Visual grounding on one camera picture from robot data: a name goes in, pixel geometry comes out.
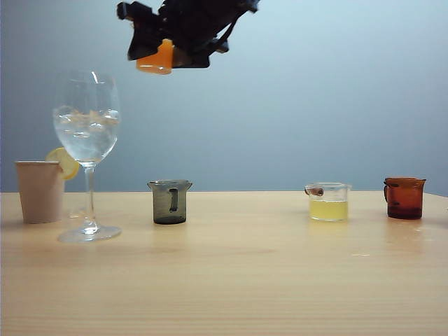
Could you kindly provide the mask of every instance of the gray backdrop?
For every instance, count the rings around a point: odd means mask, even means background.
[[[126,58],[119,0],[1,1],[1,188],[14,160],[60,146],[51,83],[63,68],[109,72],[120,91],[118,142],[96,190],[301,190],[385,176],[427,178],[448,195],[448,2],[261,0],[208,69],[157,76]],[[162,1],[145,1],[155,10]],[[83,190],[80,173],[66,189]]]

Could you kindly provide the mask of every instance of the glass stem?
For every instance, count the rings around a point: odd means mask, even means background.
[[[93,173],[95,166],[84,167],[85,174],[85,219],[84,219],[84,233],[93,235],[98,231],[99,227],[95,219],[95,211],[93,209]]]

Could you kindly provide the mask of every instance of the pitcher handle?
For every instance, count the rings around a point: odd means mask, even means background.
[[[177,202],[178,202],[178,190],[175,188],[169,189],[169,193],[171,194],[171,206],[169,207],[169,212],[177,211]]]

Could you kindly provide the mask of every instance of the glass beaker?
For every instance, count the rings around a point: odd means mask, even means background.
[[[387,216],[399,219],[419,219],[423,208],[423,186],[426,179],[388,177],[384,180]]]
[[[157,224],[183,223],[187,219],[187,190],[193,183],[188,180],[150,181],[153,191],[153,220]]]
[[[309,196],[309,217],[318,221],[343,221],[349,216],[348,194],[351,185],[316,182],[305,186]]]

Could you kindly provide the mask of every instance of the beige cup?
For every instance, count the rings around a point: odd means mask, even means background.
[[[62,218],[64,179],[58,162],[16,161],[24,223],[47,223]]]

